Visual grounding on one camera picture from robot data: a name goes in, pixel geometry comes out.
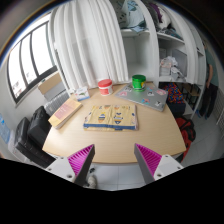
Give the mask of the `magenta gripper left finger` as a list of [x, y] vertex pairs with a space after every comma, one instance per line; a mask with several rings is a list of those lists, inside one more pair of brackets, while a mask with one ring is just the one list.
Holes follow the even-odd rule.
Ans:
[[46, 171], [83, 186], [94, 155], [95, 145], [91, 144], [68, 157], [58, 157]]

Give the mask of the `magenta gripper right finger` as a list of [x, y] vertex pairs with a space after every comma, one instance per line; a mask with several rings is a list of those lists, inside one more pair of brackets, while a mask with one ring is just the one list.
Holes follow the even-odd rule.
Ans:
[[140, 144], [134, 145], [134, 154], [146, 184], [183, 169], [172, 156], [160, 155]]

